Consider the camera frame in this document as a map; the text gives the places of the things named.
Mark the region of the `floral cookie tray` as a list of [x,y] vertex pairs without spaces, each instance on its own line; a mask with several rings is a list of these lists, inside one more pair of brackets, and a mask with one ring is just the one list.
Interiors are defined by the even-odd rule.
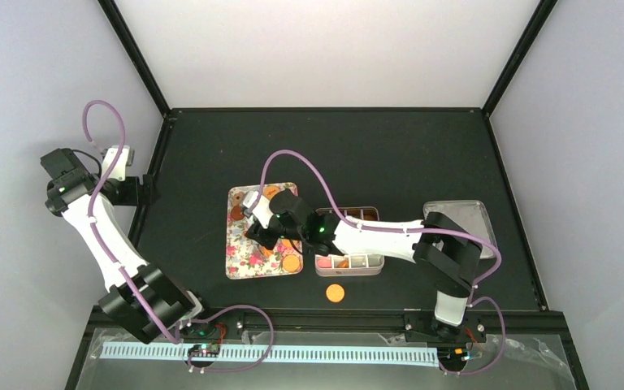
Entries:
[[251,220],[232,221],[231,195],[238,191],[256,190],[256,185],[231,188],[227,193],[227,220],[225,245],[225,275],[230,280],[295,275],[303,269],[303,255],[299,240],[279,239],[274,249],[266,249],[245,237]]

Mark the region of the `pink divided cookie tin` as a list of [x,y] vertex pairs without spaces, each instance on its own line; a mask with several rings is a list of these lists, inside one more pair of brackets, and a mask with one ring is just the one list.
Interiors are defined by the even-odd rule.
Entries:
[[[373,206],[340,207],[339,210],[345,217],[379,221],[379,212]],[[316,262],[319,258],[330,258],[332,268],[318,268]],[[316,273],[322,277],[378,275],[384,268],[384,263],[384,256],[378,254],[330,255],[326,257],[316,255],[314,260]]]

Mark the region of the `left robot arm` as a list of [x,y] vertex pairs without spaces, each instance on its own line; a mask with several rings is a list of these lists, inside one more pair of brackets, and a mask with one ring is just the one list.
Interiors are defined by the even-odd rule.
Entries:
[[148,344],[180,329],[203,310],[197,296],[140,256],[115,220],[115,206],[137,206],[152,197],[152,179],[128,176],[133,150],[114,145],[104,150],[92,173],[69,148],[40,159],[50,176],[45,206],[80,234],[97,262],[107,293],[102,312],[139,341]]

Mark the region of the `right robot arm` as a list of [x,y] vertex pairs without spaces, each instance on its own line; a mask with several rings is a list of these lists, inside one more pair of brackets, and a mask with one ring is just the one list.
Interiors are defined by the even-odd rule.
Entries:
[[289,239],[318,256],[379,255],[416,264],[435,285],[432,333],[451,340],[462,331],[483,243],[445,214],[404,223],[320,214],[290,190],[271,199],[249,191],[241,209],[252,222],[246,237],[267,249]]

